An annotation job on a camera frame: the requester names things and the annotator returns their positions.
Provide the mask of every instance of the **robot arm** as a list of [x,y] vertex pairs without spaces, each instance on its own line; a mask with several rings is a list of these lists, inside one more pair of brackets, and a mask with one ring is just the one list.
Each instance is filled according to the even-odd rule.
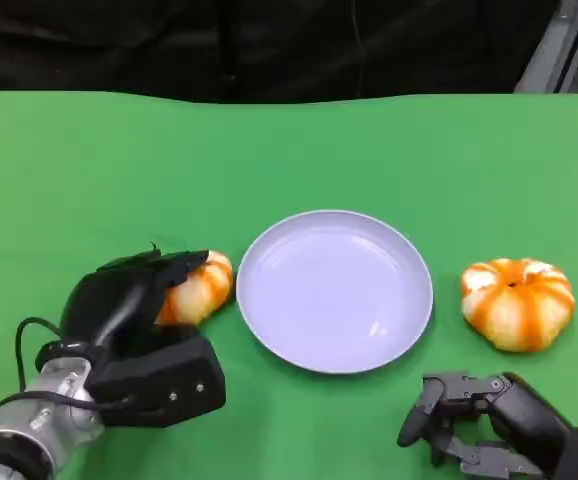
[[[489,416],[503,442],[471,446],[454,435],[456,421],[481,415]],[[512,373],[484,379],[466,372],[425,375],[398,445],[409,447],[420,438],[431,446],[432,464],[454,457],[471,477],[578,479],[578,428]]]
[[0,478],[47,480],[104,427],[163,428],[222,407],[224,375],[208,340],[158,327],[166,289],[207,252],[155,249],[86,275],[65,306],[60,336],[38,353],[40,375],[0,402]]

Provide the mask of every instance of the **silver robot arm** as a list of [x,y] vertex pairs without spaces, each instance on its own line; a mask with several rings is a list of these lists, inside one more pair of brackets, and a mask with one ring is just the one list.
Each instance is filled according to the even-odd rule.
[[[51,360],[27,390],[92,401],[84,389],[90,371],[83,358]],[[103,429],[100,415],[92,411],[37,399],[6,403],[0,407],[0,479],[54,478],[74,450]]]

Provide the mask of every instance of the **green tablecloth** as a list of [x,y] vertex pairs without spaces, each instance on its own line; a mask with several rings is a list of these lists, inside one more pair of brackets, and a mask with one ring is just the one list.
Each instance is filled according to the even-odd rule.
[[[57,321],[76,281],[156,242],[238,265],[273,222],[352,209],[406,234],[431,270],[435,319],[405,358],[326,377],[268,353],[235,305],[206,324],[227,405],[166,431],[107,431],[63,479],[461,478],[396,447],[427,371],[514,370],[578,423],[578,310],[541,354],[493,350],[460,315],[470,263],[532,256],[578,300],[578,97],[403,97],[314,106],[202,106],[110,94],[0,94],[0,398],[13,334]],[[28,369],[51,337],[27,332]]]

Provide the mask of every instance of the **small pumpkin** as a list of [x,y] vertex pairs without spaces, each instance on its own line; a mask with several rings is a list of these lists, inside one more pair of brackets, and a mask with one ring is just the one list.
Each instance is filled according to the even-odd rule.
[[207,260],[189,274],[187,281],[167,290],[158,325],[198,325],[227,301],[233,286],[229,259],[209,251]]
[[564,273],[538,260],[475,263],[461,280],[467,322],[500,350],[546,349],[569,323],[576,306]]

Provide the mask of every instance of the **toy pumpkin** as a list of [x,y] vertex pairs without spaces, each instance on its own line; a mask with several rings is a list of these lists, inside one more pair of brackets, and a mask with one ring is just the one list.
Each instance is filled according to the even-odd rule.
[[553,265],[501,258],[462,274],[462,312],[497,348],[533,352],[549,347],[576,305],[567,277]]
[[186,282],[167,291],[158,325],[198,325],[225,303],[232,286],[231,262],[210,250],[207,261],[189,274]]

